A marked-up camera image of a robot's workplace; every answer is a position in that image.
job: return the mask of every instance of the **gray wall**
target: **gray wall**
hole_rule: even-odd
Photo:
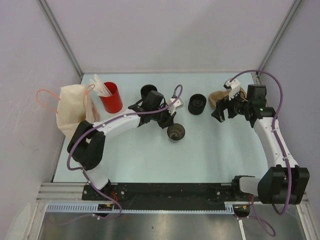
[[[307,167],[307,195],[320,223],[320,1],[305,1],[265,70],[278,77],[284,91],[279,114],[283,137],[295,160]],[[268,102],[278,106],[279,90],[265,76]]]
[[[80,79],[35,0],[0,0],[0,239],[49,180],[63,140],[38,89],[59,94]],[[44,103],[57,100],[41,94]]]
[[[47,0],[83,72],[257,68],[293,0]]]

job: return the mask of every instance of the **red cup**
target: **red cup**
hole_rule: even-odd
[[[104,109],[110,114],[116,114],[121,111],[124,106],[118,91],[118,87],[113,82],[105,82],[104,85],[112,93],[111,96],[99,96],[103,103]]]

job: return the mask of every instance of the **light blue table surface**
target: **light blue table surface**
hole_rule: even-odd
[[[261,178],[268,170],[266,156],[260,140],[244,116],[218,122],[211,116],[209,102],[200,115],[188,111],[189,99],[193,94],[209,97],[210,93],[224,90],[224,82],[233,73],[162,73],[162,74],[101,74],[103,82],[117,84],[123,109],[137,102],[140,89],[153,84],[169,99],[178,84],[183,85],[181,99],[184,107],[178,109],[175,123],[185,128],[185,137],[172,143],[167,129],[156,122],[130,129],[105,143],[101,164],[105,174],[114,183],[229,183],[236,175]],[[83,77],[82,84],[88,85],[91,74]],[[246,90],[253,84],[249,73],[238,78]],[[92,99],[100,112],[101,119],[111,118],[95,94]],[[64,141],[54,176],[54,182],[86,182],[83,174],[69,171],[67,163],[68,140]],[[79,165],[71,160],[72,167]]]

